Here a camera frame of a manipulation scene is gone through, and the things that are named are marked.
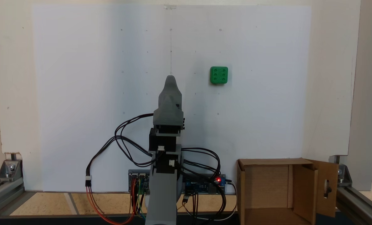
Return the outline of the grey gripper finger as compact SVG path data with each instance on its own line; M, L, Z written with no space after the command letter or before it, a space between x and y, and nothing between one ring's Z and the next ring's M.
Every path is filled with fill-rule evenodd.
M173 75L168 75L164 84L163 93L179 93L176 79Z

